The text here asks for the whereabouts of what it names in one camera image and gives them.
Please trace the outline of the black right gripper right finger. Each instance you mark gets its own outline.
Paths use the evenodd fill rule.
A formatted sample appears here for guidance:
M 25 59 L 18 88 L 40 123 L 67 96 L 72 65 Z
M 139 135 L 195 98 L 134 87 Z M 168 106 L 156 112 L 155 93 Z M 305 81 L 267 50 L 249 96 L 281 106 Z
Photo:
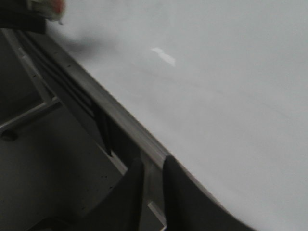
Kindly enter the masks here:
M 163 165 L 163 195 L 168 231 L 253 230 L 205 195 L 172 156 Z

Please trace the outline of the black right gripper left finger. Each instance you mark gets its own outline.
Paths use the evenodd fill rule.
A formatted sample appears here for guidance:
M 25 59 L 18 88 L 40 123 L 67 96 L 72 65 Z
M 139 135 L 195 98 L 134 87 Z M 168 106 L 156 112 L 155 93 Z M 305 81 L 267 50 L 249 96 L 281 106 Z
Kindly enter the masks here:
M 141 219 L 144 164 L 135 158 L 108 195 L 75 224 L 46 218 L 31 231 L 137 231 Z

